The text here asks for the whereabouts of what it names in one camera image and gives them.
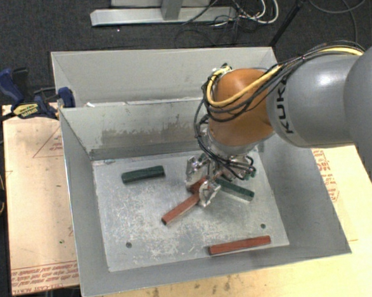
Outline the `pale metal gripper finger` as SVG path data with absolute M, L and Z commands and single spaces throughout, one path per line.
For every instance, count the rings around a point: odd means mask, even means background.
M 206 175 L 207 157 L 203 155 L 190 156 L 186 162 L 185 185 L 192 187 L 194 184 L 203 183 L 207 179 Z
M 211 201 L 215 198 L 220 190 L 220 184 L 214 180 L 206 179 L 198 190 L 198 194 L 200 195 L 199 205 L 203 208 L 206 208 L 209 204 L 211 204 Z

